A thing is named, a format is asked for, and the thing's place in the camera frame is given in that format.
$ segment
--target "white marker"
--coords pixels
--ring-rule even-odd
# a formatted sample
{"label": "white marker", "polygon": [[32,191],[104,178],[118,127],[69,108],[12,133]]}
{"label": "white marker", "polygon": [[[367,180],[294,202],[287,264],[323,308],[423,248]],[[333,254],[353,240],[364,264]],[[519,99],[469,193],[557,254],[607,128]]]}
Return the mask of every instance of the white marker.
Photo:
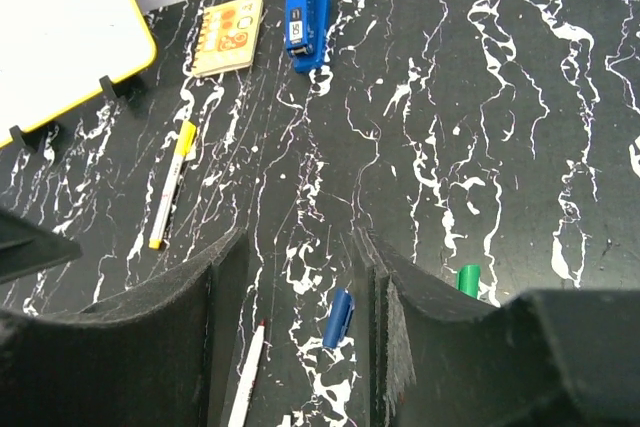
{"label": "white marker", "polygon": [[171,167],[169,167],[169,175],[167,175],[167,180],[164,183],[164,189],[162,189],[160,207],[158,207],[156,221],[153,224],[153,230],[151,231],[149,247],[152,249],[159,249],[160,245],[162,245],[164,229],[167,226],[169,212],[171,212],[171,202],[173,201],[178,180],[180,179],[180,169],[182,169],[184,158],[191,150],[191,145],[193,144],[193,138],[195,135],[196,126],[188,120],[185,120],[182,123],[182,128],[180,129],[180,136],[178,137],[176,150],[173,153],[173,159],[171,159]]}
{"label": "white marker", "polygon": [[253,334],[247,360],[242,368],[242,375],[238,383],[238,391],[233,401],[231,416],[229,417],[229,427],[243,427],[249,410],[249,402],[251,401],[251,392],[253,384],[258,374],[258,364],[260,363],[260,355],[262,354],[262,345],[264,344],[264,320]]}

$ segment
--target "small notebook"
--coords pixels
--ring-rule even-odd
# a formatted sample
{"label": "small notebook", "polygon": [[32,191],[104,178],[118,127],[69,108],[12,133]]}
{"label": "small notebook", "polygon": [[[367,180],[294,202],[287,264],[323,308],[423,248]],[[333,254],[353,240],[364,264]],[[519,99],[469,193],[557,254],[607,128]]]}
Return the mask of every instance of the small notebook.
{"label": "small notebook", "polygon": [[205,9],[191,74],[204,77],[249,67],[261,15],[262,0],[234,0]]}

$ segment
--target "yellow marker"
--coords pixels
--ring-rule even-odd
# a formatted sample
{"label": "yellow marker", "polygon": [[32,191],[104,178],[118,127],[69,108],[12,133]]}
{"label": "yellow marker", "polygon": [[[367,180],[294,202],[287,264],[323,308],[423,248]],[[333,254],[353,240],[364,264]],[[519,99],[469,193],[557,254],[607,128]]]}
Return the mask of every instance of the yellow marker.
{"label": "yellow marker", "polygon": [[171,212],[171,202],[174,194],[176,193],[178,180],[180,179],[180,170],[182,169],[184,158],[191,150],[195,136],[196,126],[188,120],[185,120],[182,123],[182,128],[180,129],[180,136],[178,137],[176,150],[173,153],[171,167],[169,168],[169,175],[167,176],[167,180],[164,183],[164,189],[162,190],[162,198],[160,199],[160,207],[158,207],[158,215],[156,216],[156,221],[153,224],[153,230],[151,231],[149,247],[152,249],[159,249],[162,245],[164,229],[167,226],[169,212]]}

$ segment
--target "blue stapler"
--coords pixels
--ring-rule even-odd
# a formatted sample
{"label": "blue stapler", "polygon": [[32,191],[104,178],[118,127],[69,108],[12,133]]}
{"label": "blue stapler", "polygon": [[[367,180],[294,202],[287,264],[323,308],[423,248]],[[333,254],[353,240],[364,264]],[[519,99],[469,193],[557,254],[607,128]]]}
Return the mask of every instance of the blue stapler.
{"label": "blue stapler", "polygon": [[331,0],[285,0],[286,49],[298,73],[324,64]]}

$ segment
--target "black marble table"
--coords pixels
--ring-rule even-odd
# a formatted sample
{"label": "black marble table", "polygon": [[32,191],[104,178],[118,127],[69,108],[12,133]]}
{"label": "black marble table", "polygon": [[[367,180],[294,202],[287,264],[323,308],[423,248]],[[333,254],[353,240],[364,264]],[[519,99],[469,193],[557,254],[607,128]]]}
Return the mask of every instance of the black marble table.
{"label": "black marble table", "polygon": [[[310,76],[283,52],[284,0],[265,0],[253,67],[195,80],[202,10],[224,1],[148,14],[158,58],[128,107],[75,109],[44,156],[0,151],[0,204],[84,250],[4,286],[5,307],[77,311],[246,226],[238,363],[269,324],[248,425],[345,426],[362,416],[354,339],[321,339],[354,225],[448,282],[480,264],[494,305],[640,286],[640,0],[333,0],[330,65]],[[157,252],[185,118],[197,155]]]}

